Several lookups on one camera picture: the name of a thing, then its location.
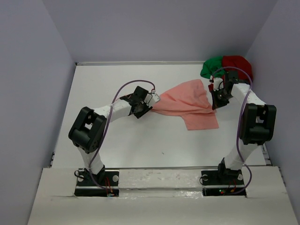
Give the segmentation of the pink t shirt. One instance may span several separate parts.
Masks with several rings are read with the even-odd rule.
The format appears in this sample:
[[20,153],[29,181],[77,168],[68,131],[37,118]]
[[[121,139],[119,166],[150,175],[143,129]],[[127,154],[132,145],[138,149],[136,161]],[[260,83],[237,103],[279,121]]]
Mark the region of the pink t shirt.
[[162,93],[152,111],[164,116],[178,116],[187,130],[219,128],[215,112],[200,79],[183,82]]

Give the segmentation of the red t shirt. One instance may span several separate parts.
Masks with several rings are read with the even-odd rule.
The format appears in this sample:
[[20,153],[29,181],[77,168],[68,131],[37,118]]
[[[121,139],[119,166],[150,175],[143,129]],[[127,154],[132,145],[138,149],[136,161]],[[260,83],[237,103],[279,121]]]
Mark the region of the red t shirt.
[[222,67],[226,67],[224,70],[224,74],[222,77],[222,79],[224,79],[226,72],[229,71],[236,71],[238,72],[238,78],[241,80],[246,80],[247,82],[249,82],[249,78],[245,75],[244,72],[246,72],[249,77],[251,78],[251,81],[253,81],[253,73],[252,73],[252,66],[251,64],[242,56],[239,55],[230,55],[230,56],[223,56],[222,59]]

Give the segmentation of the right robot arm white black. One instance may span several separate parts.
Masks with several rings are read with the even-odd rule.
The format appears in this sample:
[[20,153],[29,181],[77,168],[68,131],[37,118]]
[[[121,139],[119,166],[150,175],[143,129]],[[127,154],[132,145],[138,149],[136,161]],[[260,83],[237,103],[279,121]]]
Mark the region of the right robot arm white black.
[[251,153],[273,137],[277,109],[263,102],[252,90],[252,80],[239,78],[241,69],[229,67],[223,78],[210,76],[209,91],[212,109],[224,107],[235,98],[241,109],[238,119],[236,143],[231,152],[222,159],[216,171],[221,184],[237,181],[242,177],[241,169]]

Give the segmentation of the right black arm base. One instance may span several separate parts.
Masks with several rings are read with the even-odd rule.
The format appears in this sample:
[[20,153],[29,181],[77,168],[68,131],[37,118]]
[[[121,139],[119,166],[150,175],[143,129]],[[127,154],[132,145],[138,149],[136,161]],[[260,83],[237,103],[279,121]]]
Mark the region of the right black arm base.
[[199,182],[202,185],[202,195],[209,196],[244,196],[243,176],[219,175],[217,170],[201,171]]

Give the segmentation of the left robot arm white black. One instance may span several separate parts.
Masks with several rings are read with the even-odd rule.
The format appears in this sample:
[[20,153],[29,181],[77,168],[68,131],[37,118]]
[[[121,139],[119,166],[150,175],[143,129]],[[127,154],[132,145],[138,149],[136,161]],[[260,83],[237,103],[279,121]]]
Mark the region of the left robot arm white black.
[[104,142],[108,125],[131,115],[139,119],[159,100],[154,90],[149,92],[137,86],[133,93],[116,97],[109,105],[97,109],[86,106],[80,110],[68,138],[79,150],[84,162],[84,171],[91,184],[101,184],[105,176],[105,165],[100,158],[99,149]]

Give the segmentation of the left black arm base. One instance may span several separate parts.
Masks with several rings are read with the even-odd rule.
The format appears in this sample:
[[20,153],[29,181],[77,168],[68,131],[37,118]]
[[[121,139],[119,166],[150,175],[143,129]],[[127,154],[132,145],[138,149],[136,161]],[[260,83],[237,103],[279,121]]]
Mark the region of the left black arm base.
[[104,178],[97,184],[84,169],[75,170],[74,176],[76,177],[74,195],[77,197],[119,196],[119,170],[106,170]]

